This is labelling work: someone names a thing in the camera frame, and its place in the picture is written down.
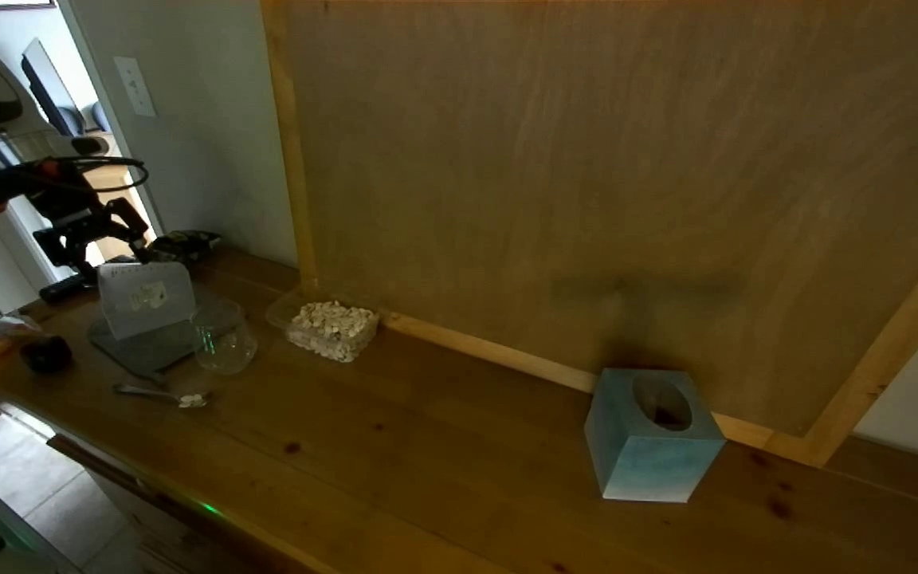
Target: blue block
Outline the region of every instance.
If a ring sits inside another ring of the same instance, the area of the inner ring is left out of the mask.
[[[686,504],[724,436],[679,369],[603,369],[587,445],[606,501]]]

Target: plywood board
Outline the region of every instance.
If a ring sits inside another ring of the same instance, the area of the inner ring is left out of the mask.
[[[682,365],[784,453],[918,345],[879,342],[918,294],[918,2],[304,0],[268,30],[327,294]]]

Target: small box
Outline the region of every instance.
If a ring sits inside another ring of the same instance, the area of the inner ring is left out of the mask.
[[[679,369],[603,369],[583,431],[606,501],[686,504],[724,445]]]

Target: floor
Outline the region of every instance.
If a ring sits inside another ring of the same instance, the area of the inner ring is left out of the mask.
[[[0,414],[0,501],[85,574],[228,571],[231,558],[174,516],[118,508],[114,486],[54,453],[49,431]]]

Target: wooden desk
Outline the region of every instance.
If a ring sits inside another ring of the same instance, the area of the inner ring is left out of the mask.
[[[304,355],[262,313],[293,275],[228,256],[200,282],[246,303],[262,351],[209,412],[126,397],[84,330],[76,365],[0,360],[0,397],[169,498],[314,571],[918,571],[918,501],[728,445],[688,508],[598,495],[587,395],[384,330],[355,364]]]

